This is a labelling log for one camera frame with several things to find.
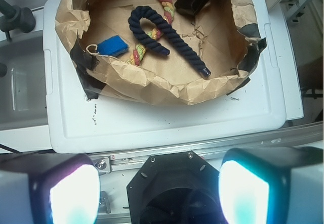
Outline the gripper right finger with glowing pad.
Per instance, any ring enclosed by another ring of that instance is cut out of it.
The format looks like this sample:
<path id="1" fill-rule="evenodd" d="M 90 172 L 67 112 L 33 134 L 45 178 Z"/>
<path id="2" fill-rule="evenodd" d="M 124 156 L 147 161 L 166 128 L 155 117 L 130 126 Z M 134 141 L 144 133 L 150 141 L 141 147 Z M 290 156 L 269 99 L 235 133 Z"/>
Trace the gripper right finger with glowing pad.
<path id="1" fill-rule="evenodd" d="M 323 223 L 323 149 L 232 148 L 218 190 L 228 223 Z"/>

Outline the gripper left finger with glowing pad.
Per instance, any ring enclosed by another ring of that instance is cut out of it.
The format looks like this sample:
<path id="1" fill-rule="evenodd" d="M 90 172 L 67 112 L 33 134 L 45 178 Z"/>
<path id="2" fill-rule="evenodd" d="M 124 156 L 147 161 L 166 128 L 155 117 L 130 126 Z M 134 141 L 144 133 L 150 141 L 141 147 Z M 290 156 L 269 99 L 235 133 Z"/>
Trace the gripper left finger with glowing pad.
<path id="1" fill-rule="evenodd" d="M 99 199 L 86 154 L 1 155 L 1 223 L 94 223 Z"/>

